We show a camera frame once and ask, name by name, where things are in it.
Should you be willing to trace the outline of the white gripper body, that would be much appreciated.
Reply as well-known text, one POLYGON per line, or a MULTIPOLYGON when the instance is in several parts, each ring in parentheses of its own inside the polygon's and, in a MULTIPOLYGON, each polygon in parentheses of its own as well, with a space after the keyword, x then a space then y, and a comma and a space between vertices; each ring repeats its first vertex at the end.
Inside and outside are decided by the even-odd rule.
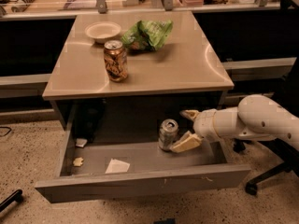
POLYGON ((215 113, 215 109, 200 112, 193 122, 193 129, 195 133, 207 140, 209 143, 217 141, 217 134, 213 125, 215 113))

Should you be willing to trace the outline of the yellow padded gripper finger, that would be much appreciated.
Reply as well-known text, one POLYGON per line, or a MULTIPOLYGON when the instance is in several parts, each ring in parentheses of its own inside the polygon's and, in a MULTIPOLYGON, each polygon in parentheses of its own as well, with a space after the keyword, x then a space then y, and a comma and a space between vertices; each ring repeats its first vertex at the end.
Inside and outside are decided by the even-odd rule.
POLYGON ((200 112, 198 110, 182 110, 179 114, 185 119, 195 121, 200 112))
POLYGON ((184 152, 199 147, 202 141, 202 137, 199 137, 196 133, 187 131, 170 147, 170 150, 175 153, 184 152))

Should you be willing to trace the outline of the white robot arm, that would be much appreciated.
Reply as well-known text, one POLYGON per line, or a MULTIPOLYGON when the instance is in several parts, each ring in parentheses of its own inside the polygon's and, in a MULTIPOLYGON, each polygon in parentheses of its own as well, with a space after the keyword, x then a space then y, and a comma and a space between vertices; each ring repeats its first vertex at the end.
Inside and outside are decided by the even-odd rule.
POLYGON ((199 147, 204 141, 223 138, 270 141, 280 139, 299 150, 299 118, 272 99, 253 94, 238 106, 216 110, 183 110, 180 114, 193 122, 194 133, 186 132, 170 150, 175 153, 199 147))

